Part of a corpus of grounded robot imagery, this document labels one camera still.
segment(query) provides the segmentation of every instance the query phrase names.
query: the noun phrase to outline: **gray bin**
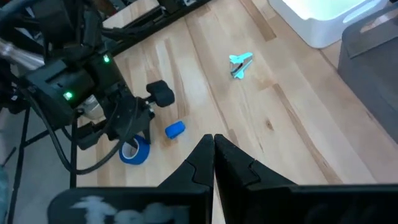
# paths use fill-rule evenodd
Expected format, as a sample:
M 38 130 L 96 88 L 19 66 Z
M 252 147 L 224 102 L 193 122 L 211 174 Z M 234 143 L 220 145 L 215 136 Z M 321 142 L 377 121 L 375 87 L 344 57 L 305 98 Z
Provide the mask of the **gray bin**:
M 361 29 L 398 9 L 398 3 L 343 32 L 338 73 L 390 136 L 398 142 L 398 16 Z

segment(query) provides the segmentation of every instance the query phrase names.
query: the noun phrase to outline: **black knob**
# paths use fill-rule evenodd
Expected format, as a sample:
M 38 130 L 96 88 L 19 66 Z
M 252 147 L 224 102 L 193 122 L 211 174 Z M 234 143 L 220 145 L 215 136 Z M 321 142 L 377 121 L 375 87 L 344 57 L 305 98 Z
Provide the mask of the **black knob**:
M 150 93 L 149 103 L 155 102 L 159 107 L 169 106 L 175 101 L 173 91 L 163 80 L 148 84 L 147 91 Z

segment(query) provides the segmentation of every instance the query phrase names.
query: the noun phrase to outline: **teal toy airplane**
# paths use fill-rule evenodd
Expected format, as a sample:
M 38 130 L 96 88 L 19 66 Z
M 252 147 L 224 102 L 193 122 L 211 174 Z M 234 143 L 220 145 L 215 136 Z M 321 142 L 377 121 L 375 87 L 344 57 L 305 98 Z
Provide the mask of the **teal toy airplane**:
M 253 62 L 253 53 L 245 53 L 242 55 L 230 55 L 231 75 L 234 78 L 243 79 L 244 71 Z

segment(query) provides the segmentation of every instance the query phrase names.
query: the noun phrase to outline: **white bin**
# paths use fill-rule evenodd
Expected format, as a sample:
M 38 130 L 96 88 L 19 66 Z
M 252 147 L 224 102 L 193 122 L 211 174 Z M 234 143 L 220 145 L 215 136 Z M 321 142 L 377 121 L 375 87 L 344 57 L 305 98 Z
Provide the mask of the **white bin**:
M 384 8 L 388 0 L 269 0 L 269 4 L 311 47 L 341 39 L 352 23 Z

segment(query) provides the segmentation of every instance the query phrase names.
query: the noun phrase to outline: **wooden tabletop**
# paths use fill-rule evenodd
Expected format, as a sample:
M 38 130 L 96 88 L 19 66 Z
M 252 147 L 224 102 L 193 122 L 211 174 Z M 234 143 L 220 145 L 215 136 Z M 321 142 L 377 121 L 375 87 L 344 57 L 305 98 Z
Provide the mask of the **wooden tabletop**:
M 104 24 L 122 27 L 156 5 L 138 0 Z M 212 0 L 116 57 L 135 95 L 147 96 L 145 85 L 163 79 L 176 101 L 155 108 L 143 165 L 114 156 L 78 185 L 156 186 L 207 133 L 224 134 L 298 184 L 397 182 L 398 146 L 336 73 L 339 51 L 340 43 L 307 46 L 266 0 Z M 245 52 L 254 61 L 234 80 L 228 56 Z M 164 129 L 178 120 L 187 129 L 167 139 Z M 79 168 L 113 145 L 104 136 L 79 151 Z M 214 216 L 223 222 L 218 197 Z

